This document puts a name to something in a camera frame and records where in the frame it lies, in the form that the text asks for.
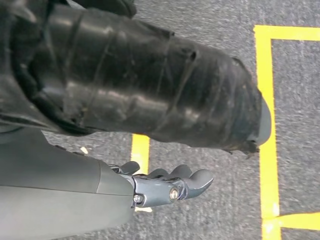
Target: gray floor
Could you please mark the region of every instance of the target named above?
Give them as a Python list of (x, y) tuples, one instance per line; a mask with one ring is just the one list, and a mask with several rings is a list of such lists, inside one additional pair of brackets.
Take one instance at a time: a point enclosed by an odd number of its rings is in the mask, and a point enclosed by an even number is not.
[[(225, 50), (256, 72), (254, 25), (320, 27), (316, 0), (137, 0), (139, 19)], [(274, 41), (274, 90), (281, 213), (320, 212), (320, 42)], [(108, 163), (130, 159), (131, 138), (99, 133), (83, 138), (48, 134), (52, 143)], [(259, 159), (152, 141), (150, 169), (185, 163), (214, 172), (207, 193), (137, 212), (128, 224), (65, 240), (259, 240)], [(318, 240), (320, 232), (285, 229), (283, 240)]]

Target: prosthetic arm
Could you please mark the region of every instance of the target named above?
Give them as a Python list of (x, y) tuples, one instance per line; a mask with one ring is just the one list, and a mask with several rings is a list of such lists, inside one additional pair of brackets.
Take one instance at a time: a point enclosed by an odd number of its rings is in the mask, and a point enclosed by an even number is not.
[(134, 207), (197, 197), (209, 170), (134, 174), (47, 142), (144, 134), (256, 153), (270, 114), (238, 59), (131, 19), (131, 1), (0, 0), (0, 239), (53, 239), (118, 226)]

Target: yellow painted line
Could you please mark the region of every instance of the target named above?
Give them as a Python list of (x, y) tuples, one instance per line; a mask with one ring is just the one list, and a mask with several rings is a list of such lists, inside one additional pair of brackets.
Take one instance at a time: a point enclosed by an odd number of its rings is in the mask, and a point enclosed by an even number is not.
[(319, 27), (256, 25), (254, 31), (268, 39), (320, 41)]
[(282, 229), (275, 219), (262, 220), (262, 239), (263, 240), (281, 240)]
[(279, 216), (277, 144), (272, 40), (320, 41), (320, 28), (294, 26), (254, 27), (257, 85), (271, 113), (270, 138), (260, 148), (260, 180), (263, 240), (281, 240), (281, 228), (320, 231), (320, 212)]
[(278, 220), (283, 228), (320, 231), (320, 212), (285, 215)]
[(137, 174), (148, 174), (150, 139), (147, 136), (133, 134), (131, 160), (140, 165)]
[(256, 34), (256, 49), (257, 86), (269, 106), (272, 127), (269, 139), (260, 147), (261, 217), (271, 219), (279, 215), (271, 39)]

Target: gray prosthetic socket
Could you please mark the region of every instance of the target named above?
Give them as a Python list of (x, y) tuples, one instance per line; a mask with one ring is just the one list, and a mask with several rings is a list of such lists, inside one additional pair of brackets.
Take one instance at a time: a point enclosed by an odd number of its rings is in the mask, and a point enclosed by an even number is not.
[(8, 129), (0, 133), (0, 240), (66, 237), (133, 215), (133, 186), (107, 164), (50, 145), (39, 130)]

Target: screw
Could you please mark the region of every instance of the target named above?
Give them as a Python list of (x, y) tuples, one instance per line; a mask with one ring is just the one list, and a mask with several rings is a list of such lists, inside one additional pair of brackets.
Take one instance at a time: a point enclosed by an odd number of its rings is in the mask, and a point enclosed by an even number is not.
[(179, 192), (177, 188), (173, 187), (170, 190), (170, 200), (176, 201), (179, 197)]
[(136, 204), (140, 204), (143, 201), (143, 196), (136, 194), (133, 197), (133, 201)]

